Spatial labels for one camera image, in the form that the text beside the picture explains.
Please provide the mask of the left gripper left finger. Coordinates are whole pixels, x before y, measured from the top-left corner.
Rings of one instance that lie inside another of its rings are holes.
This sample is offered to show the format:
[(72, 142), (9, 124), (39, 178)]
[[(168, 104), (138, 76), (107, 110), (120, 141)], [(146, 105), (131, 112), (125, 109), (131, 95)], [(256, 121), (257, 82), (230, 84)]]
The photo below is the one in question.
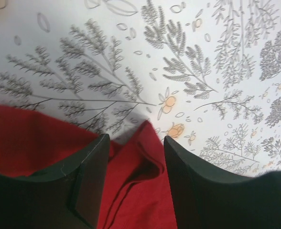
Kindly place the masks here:
[(109, 135), (31, 176), (0, 174), (0, 229), (95, 229)]

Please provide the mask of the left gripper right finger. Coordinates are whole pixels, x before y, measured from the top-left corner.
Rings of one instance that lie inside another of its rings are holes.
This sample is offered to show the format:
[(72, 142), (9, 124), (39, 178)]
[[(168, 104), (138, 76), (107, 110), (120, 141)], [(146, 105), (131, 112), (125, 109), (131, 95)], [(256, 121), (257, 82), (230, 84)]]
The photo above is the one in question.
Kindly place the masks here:
[(164, 139), (167, 173), (180, 229), (281, 229), (281, 171), (237, 175)]

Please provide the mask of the red t-shirt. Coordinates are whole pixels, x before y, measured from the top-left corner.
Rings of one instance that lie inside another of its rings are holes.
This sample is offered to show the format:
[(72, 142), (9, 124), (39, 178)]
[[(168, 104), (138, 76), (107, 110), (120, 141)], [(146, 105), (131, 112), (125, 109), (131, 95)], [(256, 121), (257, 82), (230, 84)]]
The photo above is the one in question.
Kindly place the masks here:
[[(93, 132), (37, 111), (0, 105), (0, 173), (29, 176), (96, 138)], [(125, 145), (110, 144), (98, 227), (177, 227), (164, 149), (148, 121)]]

